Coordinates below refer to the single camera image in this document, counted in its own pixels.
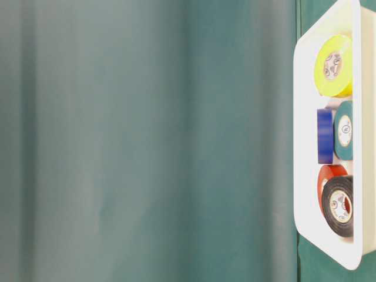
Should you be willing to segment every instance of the yellow tape roll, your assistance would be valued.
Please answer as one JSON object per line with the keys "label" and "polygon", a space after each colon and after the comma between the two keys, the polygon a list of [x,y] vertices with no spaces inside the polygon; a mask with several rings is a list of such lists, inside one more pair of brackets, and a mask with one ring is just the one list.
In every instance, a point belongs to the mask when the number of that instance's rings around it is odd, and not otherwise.
{"label": "yellow tape roll", "polygon": [[343,98],[353,92],[353,42],[345,35],[330,38],[318,53],[315,84],[323,96]]}

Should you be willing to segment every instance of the white tray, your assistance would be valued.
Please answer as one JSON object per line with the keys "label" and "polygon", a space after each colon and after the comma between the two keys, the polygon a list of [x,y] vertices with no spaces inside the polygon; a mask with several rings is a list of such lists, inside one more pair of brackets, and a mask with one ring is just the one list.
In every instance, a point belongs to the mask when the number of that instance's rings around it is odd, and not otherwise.
{"label": "white tray", "polygon": [[[326,40],[352,37],[352,97],[320,96],[314,64]],[[376,250],[376,13],[358,0],[338,0],[297,42],[294,53],[294,218],[298,232],[349,270]],[[335,159],[354,176],[354,235],[344,239],[326,223],[317,201],[317,109],[353,101],[353,161]]]}

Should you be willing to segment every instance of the curtain fold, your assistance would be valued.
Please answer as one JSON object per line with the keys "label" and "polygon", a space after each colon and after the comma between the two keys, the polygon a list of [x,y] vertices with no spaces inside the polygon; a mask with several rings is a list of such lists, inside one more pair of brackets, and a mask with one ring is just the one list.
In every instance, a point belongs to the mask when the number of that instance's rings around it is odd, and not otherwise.
{"label": "curtain fold", "polygon": [[0,280],[296,281],[295,2],[0,3]]}

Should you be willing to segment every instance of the blue tape roll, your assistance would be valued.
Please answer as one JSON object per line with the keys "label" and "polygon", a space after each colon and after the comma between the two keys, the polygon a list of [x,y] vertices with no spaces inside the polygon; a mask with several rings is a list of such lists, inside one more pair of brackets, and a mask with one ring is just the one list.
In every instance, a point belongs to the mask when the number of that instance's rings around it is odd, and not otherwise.
{"label": "blue tape roll", "polygon": [[333,163],[333,113],[329,108],[317,110],[317,149],[318,163]]}

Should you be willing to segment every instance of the black tape roll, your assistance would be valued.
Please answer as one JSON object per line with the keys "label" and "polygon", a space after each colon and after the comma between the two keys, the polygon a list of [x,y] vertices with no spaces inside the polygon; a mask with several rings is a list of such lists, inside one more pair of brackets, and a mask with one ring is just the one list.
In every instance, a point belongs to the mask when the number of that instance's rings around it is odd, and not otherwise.
{"label": "black tape roll", "polygon": [[324,186],[322,203],[324,217],[330,228],[342,237],[353,236],[353,177],[338,176]]}

